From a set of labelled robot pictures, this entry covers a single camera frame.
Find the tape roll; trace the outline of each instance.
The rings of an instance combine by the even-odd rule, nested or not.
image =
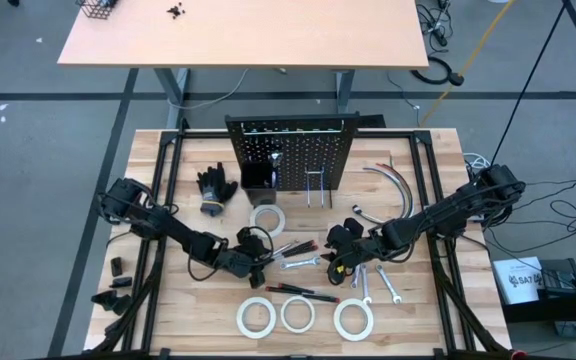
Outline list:
[[[266,309],[268,309],[268,315],[270,317],[270,320],[268,321],[268,325],[263,330],[253,332],[248,330],[248,328],[246,328],[246,325],[244,325],[244,318],[246,317],[246,311],[248,310],[248,308],[256,304],[262,305]],[[241,333],[248,338],[261,339],[270,335],[272,330],[275,328],[275,324],[277,324],[277,313],[275,312],[275,307],[272,306],[272,303],[268,301],[268,299],[266,298],[262,297],[250,298],[244,301],[239,306],[239,310],[237,310],[237,327],[239,328],[239,331],[241,331]]]
[[[270,235],[270,237],[274,239],[276,236],[281,234],[282,231],[284,231],[284,227],[286,226],[286,215],[284,215],[284,212],[281,211],[281,208],[279,206],[277,206],[277,205],[259,205],[259,206],[257,206],[250,213],[250,226],[259,226],[259,225],[257,225],[257,218],[259,217],[259,215],[261,215],[263,213],[267,213],[267,212],[275,213],[275,214],[277,214],[277,217],[279,218],[279,225],[277,225],[277,227],[273,231],[268,232],[268,235]],[[252,229],[252,232],[254,232],[255,235],[258,235],[258,236],[264,235],[263,232],[256,230],[256,229]]]
[[[351,334],[348,331],[346,331],[346,329],[344,329],[344,327],[341,325],[341,313],[348,306],[359,307],[364,312],[364,316],[366,317],[366,327],[359,334]],[[335,329],[337,329],[339,335],[341,335],[344,339],[349,341],[361,341],[365,339],[366,337],[368,337],[368,335],[370,335],[370,333],[372,332],[372,328],[375,325],[375,319],[372,316],[372,311],[370,310],[368,305],[364,304],[364,302],[359,299],[344,300],[335,309],[335,315],[333,316],[333,319],[335,322]]]
[[[310,321],[306,326],[302,327],[301,329],[293,328],[288,324],[288,321],[286,321],[286,308],[290,303],[295,301],[301,301],[306,305],[308,305],[308,307],[310,308]],[[286,329],[288,329],[291,332],[294,332],[295,334],[305,333],[306,331],[310,330],[310,328],[315,324],[315,307],[312,306],[312,302],[310,302],[310,300],[306,299],[305,297],[299,295],[293,296],[290,299],[286,300],[286,302],[281,306],[281,322],[284,324],[284,327]]]

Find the black glove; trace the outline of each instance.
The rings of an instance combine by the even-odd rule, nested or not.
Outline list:
[[[221,162],[217,163],[217,168],[208,167],[205,173],[197,173],[197,184],[203,198],[201,202],[201,212],[215,216],[224,210],[226,201],[235,194],[237,182],[226,183],[226,173]]]

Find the light wood table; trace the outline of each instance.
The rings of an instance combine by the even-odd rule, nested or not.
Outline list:
[[[448,196],[468,181],[459,139],[454,129],[437,129],[431,132],[443,192]],[[161,130],[137,131],[128,160],[126,177],[151,185],[160,134]],[[421,158],[425,159],[423,147],[420,147],[420,151]],[[408,140],[355,139],[340,188],[332,195],[332,209],[308,208],[303,192],[278,193],[277,205],[286,214],[286,228],[275,238],[275,246],[294,239],[301,241],[315,239],[320,245],[320,253],[324,253],[326,249],[323,245],[328,230],[335,224],[343,223],[346,217],[353,216],[351,206],[354,204],[359,204],[365,211],[384,219],[398,216],[402,204],[395,186],[379,174],[362,170],[363,167],[372,166],[376,162],[388,163],[390,156],[393,157],[395,168],[407,179],[418,211],[420,204]],[[201,195],[195,183],[197,172],[205,171],[208,166],[214,166],[218,161],[224,163],[228,179],[239,179],[239,166],[230,140],[183,141],[174,196],[174,203],[179,206],[176,217],[192,229],[210,231],[236,241],[235,234],[241,227],[248,225],[252,211],[252,206],[243,191],[237,191],[227,204],[225,212],[218,217],[211,218],[199,211]],[[423,164],[424,172],[427,174],[427,164],[425,161]],[[426,187],[432,189],[429,176],[425,178]],[[163,203],[163,196],[158,201]],[[370,227],[370,224],[363,219],[358,220],[366,228]],[[112,235],[126,230],[126,226],[116,226]],[[475,225],[468,226],[467,236],[483,241],[481,231]],[[268,337],[260,340],[246,338],[239,332],[235,323],[239,305],[249,297],[262,296],[268,298],[279,312],[282,303],[289,295],[268,293],[263,289],[250,289],[247,279],[237,279],[221,271],[205,282],[195,282],[187,274],[187,256],[181,250],[181,246],[170,239],[167,244],[151,347],[154,353],[159,352],[162,347],[167,347],[173,354],[186,355],[431,355],[433,348],[444,347],[425,236],[417,242],[412,258],[405,264],[381,263],[403,297],[403,304],[392,303],[385,284],[374,271],[374,266],[378,262],[368,264],[370,294],[374,300],[370,307],[375,316],[375,326],[372,334],[359,342],[345,341],[335,330],[333,312],[336,304],[318,301],[313,301],[316,320],[307,333],[290,333],[278,320],[274,331]],[[107,290],[112,282],[110,259],[121,256],[127,275],[134,273],[139,245],[140,239],[131,234],[117,239],[109,246],[99,283],[100,292]],[[486,251],[477,244],[466,241],[458,242],[456,251],[468,304],[496,340],[510,347]],[[152,244],[151,261],[154,253],[155,245]],[[326,267],[327,263],[324,261],[317,267],[279,270],[279,264],[273,263],[264,270],[266,284],[276,286],[277,282],[285,282],[336,295],[342,300],[362,297],[361,289],[350,288],[350,281],[341,286],[332,286],[326,277]],[[208,269],[194,264],[193,272],[196,272],[197,276],[202,276],[208,273]],[[450,307],[457,344],[463,348],[459,317],[452,304]],[[145,308],[144,304],[138,315],[135,330],[137,344],[139,343],[137,339],[141,339]],[[290,308],[288,319],[293,326],[305,324],[308,319],[307,308],[301,308],[299,305],[292,305]],[[344,324],[349,328],[361,327],[363,316],[359,312],[347,312],[343,316]],[[249,327],[263,328],[266,325],[266,316],[264,311],[249,311],[247,318]],[[112,312],[104,312],[101,306],[95,305],[86,348],[94,347],[103,340],[104,328],[116,318]]]
[[[340,112],[354,69],[428,66],[414,0],[182,3],[185,14],[174,20],[166,12],[174,0],[119,0],[106,20],[80,12],[58,63],[154,67],[176,105],[190,67],[340,69]],[[183,69],[175,77],[170,67]]]

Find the black pegboard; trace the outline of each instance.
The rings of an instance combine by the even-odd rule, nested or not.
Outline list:
[[[341,115],[230,117],[226,127],[239,167],[282,154],[278,191],[305,191],[306,171],[323,169],[324,190],[337,190],[344,172],[359,113]],[[320,189],[320,175],[310,176],[310,190]]]

